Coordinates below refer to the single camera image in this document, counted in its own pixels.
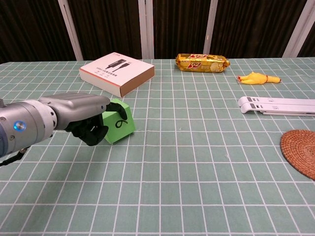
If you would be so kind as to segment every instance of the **product box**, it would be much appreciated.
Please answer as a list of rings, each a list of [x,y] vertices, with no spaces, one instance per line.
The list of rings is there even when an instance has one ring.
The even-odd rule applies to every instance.
[[[81,79],[123,97],[155,74],[154,65],[119,53],[105,55],[79,70]]]

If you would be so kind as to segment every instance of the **snack package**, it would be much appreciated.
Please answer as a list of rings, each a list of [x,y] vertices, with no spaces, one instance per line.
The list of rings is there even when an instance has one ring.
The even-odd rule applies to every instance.
[[[230,62],[220,55],[178,54],[175,60],[182,71],[191,72],[223,72],[230,66]]]

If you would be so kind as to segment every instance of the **round rattan coaster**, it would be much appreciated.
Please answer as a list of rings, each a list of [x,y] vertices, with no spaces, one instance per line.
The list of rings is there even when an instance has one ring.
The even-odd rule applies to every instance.
[[[315,132],[291,130],[281,137],[280,147],[285,159],[297,171],[315,180]]]

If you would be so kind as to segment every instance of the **rubber chicken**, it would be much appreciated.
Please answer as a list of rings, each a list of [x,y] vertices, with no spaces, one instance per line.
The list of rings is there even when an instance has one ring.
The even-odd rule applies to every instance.
[[[238,76],[238,80],[242,84],[247,85],[262,85],[264,83],[279,83],[281,81],[279,77],[263,75],[255,72],[252,72],[247,76]]]

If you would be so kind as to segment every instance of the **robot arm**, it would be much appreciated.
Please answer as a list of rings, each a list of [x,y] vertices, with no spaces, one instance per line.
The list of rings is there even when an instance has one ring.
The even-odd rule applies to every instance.
[[[54,130],[71,132],[87,145],[97,145],[108,131],[102,119],[105,111],[127,119],[120,104],[94,94],[69,92],[7,105],[0,100],[0,157],[19,150],[16,159],[0,166],[21,159],[28,147],[52,137]]]

